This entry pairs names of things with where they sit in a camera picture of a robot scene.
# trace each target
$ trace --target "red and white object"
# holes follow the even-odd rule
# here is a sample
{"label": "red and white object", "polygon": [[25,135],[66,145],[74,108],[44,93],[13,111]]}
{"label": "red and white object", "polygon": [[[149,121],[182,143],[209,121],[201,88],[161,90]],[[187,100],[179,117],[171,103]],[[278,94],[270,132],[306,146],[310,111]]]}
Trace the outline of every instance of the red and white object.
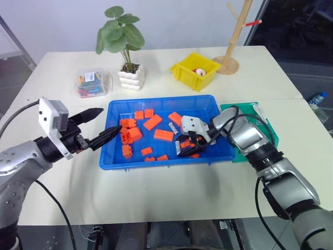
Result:
{"label": "red and white object", "polygon": [[194,69],[193,72],[202,76],[202,77],[204,77],[206,75],[206,71],[204,71],[203,69],[200,69],[200,68],[199,69]]}
{"label": "red and white object", "polygon": [[118,71],[120,84],[125,89],[141,90],[145,82],[145,71],[142,65],[136,70],[135,74],[125,71]]}

